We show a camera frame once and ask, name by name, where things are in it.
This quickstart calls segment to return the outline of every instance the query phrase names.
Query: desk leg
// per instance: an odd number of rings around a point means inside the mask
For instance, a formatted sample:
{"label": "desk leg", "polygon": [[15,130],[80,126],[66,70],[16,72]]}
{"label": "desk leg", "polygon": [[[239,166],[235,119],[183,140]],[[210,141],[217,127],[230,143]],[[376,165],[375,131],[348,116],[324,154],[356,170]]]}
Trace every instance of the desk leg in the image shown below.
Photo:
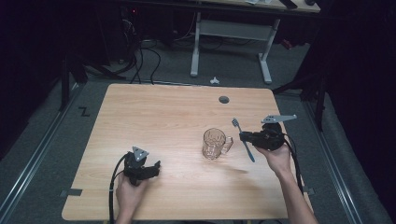
{"label": "desk leg", "polygon": [[192,77],[198,76],[198,65],[199,65],[199,35],[201,31],[201,12],[197,13],[197,22],[195,25],[195,43],[194,43],[194,52],[192,53],[192,62],[191,62],[191,73]]}
{"label": "desk leg", "polygon": [[267,45],[265,46],[264,53],[259,54],[260,65],[262,66],[262,75],[264,76],[264,82],[266,84],[272,83],[270,71],[268,70],[267,57],[268,57],[268,53],[270,52],[272,43],[274,42],[274,38],[275,38],[277,27],[279,26],[279,23],[280,23],[280,19],[275,20],[274,25],[271,29],[270,34],[269,34]]}

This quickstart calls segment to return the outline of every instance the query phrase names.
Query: gray carpet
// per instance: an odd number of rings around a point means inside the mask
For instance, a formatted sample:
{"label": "gray carpet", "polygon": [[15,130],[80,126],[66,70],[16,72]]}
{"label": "gray carpet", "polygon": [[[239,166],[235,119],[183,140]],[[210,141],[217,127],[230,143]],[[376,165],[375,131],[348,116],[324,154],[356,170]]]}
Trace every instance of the gray carpet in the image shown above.
{"label": "gray carpet", "polygon": [[[217,47],[217,43],[203,43],[199,76],[190,77],[192,45],[190,41],[178,42],[172,48],[160,43],[147,42],[161,55],[161,63],[154,73],[156,84],[161,82],[184,83],[210,86],[210,79],[216,77],[223,87],[249,87],[274,89],[292,81],[303,57],[309,49],[308,45],[290,50],[274,45],[268,57],[268,64],[273,78],[272,85],[263,83],[257,55],[251,53],[261,46],[261,42],[249,42],[244,46],[233,44]],[[143,50],[144,63],[140,78],[147,82],[159,61],[156,54]],[[113,64],[111,69],[117,70],[122,65]],[[127,81],[135,73],[123,74]],[[100,105],[110,83],[116,81],[103,76],[89,75],[89,81],[81,86],[76,100],[71,104],[58,131],[49,143],[48,152],[35,172],[33,179],[16,205],[8,223],[74,223],[62,219],[65,197],[62,190],[69,189]],[[3,202],[11,191],[23,168],[33,155],[40,140],[46,133],[51,122],[58,114],[60,106],[60,85],[51,92],[47,101],[40,106],[30,118],[29,125],[18,142],[7,156],[0,162],[1,188],[0,199]],[[294,139],[305,184],[313,190],[310,200],[320,223],[349,223],[347,213],[334,187],[331,171],[326,165],[321,144],[318,140],[316,127],[312,125],[305,104],[298,97],[299,91],[287,91],[276,96],[281,114],[296,114],[298,118],[285,122],[288,134]],[[326,110],[323,117],[324,136],[329,143],[332,154],[350,194],[359,209],[362,223],[391,223],[388,214],[376,198],[370,181],[365,176],[356,160],[342,126],[338,122],[329,97],[326,98]],[[81,116],[81,107],[86,107],[88,117]],[[275,223],[266,220],[264,223]]]}

